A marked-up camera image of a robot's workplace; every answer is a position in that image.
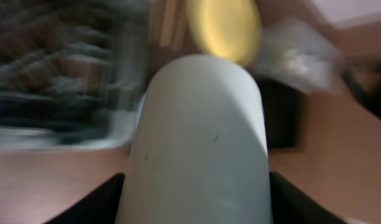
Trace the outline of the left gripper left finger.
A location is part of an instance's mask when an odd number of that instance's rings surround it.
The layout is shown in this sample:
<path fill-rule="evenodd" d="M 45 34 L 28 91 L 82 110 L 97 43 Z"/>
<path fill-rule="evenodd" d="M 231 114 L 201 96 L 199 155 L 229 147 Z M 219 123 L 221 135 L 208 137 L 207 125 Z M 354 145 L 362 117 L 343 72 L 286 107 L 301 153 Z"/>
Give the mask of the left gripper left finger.
<path fill-rule="evenodd" d="M 115 174 L 45 224 L 114 224 L 124 181 L 124 173 Z"/>

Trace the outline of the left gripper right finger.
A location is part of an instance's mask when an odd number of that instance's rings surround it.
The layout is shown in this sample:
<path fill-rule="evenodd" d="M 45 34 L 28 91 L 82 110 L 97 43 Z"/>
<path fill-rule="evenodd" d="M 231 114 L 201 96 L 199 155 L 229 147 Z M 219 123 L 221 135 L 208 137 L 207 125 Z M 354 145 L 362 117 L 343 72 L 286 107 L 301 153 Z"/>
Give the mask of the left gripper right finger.
<path fill-rule="evenodd" d="M 346 224 L 277 172 L 270 172 L 274 224 Z"/>

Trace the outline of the white cup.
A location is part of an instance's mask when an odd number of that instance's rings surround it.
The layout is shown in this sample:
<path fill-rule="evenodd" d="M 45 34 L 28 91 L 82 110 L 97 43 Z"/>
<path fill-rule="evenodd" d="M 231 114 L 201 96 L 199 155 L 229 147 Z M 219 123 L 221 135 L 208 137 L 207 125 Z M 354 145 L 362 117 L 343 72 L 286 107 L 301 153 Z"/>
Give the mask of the white cup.
<path fill-rule="evenodd" d="M 188 55 L 148 86 L 117 223 L 269 223 L 261 94 L 229 60 Z"/>

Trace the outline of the grey plastic dish rack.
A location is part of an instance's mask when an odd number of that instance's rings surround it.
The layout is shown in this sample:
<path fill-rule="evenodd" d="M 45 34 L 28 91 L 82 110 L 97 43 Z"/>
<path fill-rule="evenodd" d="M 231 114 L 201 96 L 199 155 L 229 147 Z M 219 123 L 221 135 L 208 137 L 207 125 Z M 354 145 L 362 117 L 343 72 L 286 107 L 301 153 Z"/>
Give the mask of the grey plastic dish rack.
<path fill-rule="evenodd" d="M 129 141 L 149 1 L 0 0 L 0 151 Z"/>

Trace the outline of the black tray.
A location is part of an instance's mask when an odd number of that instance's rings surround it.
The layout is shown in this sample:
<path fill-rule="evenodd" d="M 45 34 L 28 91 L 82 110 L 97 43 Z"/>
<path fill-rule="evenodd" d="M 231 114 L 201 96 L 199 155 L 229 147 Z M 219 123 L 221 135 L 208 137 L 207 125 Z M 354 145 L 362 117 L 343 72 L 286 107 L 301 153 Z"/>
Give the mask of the black tray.
<path fill-rule="evenodd" d="M 381 62 L 351 64 L 341 77 L 354 99 L 381 120 Z"/>

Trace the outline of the clear plastic bin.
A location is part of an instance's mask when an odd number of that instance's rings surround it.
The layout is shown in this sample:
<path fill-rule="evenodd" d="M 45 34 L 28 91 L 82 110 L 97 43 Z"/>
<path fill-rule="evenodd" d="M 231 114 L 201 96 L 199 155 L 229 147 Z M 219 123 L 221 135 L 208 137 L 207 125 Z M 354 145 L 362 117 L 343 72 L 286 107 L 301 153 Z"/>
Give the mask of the clear plastic bin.
<path fill-rule="evenodd" d="M 340 51 L 318 31 L 299 19 L 289 19 L 263 29 L 252 68 L 303 92 L 334 92 L 340 57 Z"/>

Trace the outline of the yellow plate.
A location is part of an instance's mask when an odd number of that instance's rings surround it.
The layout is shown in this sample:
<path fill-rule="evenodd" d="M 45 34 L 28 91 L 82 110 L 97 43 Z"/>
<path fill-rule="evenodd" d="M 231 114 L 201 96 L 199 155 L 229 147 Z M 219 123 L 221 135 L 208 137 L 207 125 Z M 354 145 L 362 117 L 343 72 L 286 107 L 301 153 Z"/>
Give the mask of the yellow plate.
<path fill-rule="evenodd" d="M 260 49 L 261 18 L 254 0 L 187 0 L 187 23 L 205 54 L 246 66 Z"/>

